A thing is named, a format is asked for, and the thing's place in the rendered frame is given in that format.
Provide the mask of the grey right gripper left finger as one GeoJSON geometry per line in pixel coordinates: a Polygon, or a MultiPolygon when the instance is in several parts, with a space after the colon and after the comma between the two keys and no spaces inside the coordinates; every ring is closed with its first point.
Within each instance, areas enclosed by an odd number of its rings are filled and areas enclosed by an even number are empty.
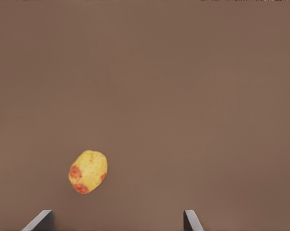
{"type": "Polygon", "coordinates": [[[53,210],[42,210],[21,231],[54,231],[54,220],[53,210]]]}

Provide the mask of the yellow potato with red patches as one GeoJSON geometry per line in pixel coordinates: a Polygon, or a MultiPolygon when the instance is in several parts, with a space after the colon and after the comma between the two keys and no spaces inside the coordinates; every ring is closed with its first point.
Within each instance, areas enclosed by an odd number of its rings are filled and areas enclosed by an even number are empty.
{"type": "Polygon", "coordinates": [[[73,162],[68,178],[72,187],[80,194],[87,194],[96,189],[108,172],[106,156],[97,151],[84,151],[73,162]]]}

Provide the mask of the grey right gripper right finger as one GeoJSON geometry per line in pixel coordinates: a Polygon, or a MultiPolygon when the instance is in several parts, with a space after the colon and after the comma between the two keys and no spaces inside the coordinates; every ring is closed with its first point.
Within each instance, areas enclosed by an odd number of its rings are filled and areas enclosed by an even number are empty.
{"type": "Polygon", "coordinates": [[[194,210],[184,210],[183,212],[184,231],[204,231],[200,220],[194,210]]]}

